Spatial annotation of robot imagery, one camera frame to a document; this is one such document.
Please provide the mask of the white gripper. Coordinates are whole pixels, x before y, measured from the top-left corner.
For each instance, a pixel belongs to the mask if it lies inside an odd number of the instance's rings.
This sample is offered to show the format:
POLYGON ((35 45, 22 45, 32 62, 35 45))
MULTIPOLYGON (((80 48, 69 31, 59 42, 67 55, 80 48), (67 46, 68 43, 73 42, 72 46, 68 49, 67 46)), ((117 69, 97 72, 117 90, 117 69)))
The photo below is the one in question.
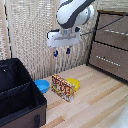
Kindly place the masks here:
MULTIPOLYGON (((54 57, 58 56, 56 47, 60 46, 71 46, 77 44, 80 39, 80 28, 73 27, 71 29, 56 29, 51 30, 47 33, 47 45, 53 48, 54 57)), ((71 47, 68 47, 66 54, 71 53, 71 47)))

